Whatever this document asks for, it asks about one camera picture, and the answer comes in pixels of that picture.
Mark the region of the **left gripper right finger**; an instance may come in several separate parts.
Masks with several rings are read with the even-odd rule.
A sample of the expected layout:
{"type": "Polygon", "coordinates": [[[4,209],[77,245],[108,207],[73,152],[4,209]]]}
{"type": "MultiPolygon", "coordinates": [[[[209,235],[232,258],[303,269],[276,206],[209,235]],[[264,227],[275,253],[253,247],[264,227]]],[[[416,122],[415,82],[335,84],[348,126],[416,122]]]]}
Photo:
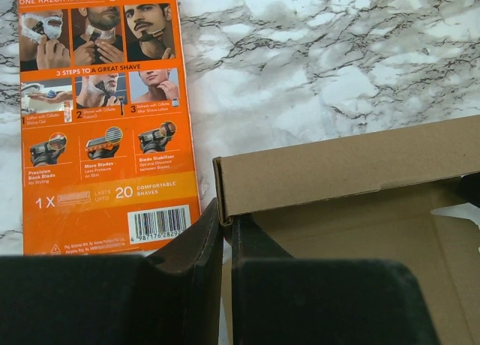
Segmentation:
{"type": "Polygon", "coordinates": [[[232,224],[235,344],[437,344],[413,273],[383,259],[296,259],[249,215],[232,224]]]}

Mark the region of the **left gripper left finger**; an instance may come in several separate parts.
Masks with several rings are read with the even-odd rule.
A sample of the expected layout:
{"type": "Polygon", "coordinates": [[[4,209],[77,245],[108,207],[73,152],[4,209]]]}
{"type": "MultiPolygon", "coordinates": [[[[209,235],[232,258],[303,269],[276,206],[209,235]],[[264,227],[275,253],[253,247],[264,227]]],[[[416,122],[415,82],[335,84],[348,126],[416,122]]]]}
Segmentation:
{"type": "Polygon", "coordinates": [[[149,256],[3,256],[3,344],[216,344],[218,204],[149,256]]]}

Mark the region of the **brown cardboard box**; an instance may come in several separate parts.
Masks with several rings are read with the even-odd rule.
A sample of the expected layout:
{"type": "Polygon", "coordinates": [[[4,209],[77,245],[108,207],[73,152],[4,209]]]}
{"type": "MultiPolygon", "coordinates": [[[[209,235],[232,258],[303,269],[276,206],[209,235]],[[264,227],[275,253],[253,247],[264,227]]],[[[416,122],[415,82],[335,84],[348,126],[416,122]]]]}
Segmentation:
{"type": "Polygon", "coordinates": [[[417,277],[443,344],[479,342],[479,171],[469,116],[213,161],[220,219],[252,214],[291,254],[380,258],[417,277]]]}

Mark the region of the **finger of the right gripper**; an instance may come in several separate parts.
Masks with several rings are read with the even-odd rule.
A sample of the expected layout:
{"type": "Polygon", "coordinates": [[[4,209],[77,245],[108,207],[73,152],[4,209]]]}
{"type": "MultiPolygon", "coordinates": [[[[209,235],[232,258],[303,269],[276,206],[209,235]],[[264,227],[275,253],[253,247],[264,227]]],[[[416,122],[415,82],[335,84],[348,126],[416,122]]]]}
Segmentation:
{"type": "Polygon", "coordinates": [[[466,217],[479,225],[479,174],[465,175],[460,180],[460,197],[466,201],[466,217]]]}

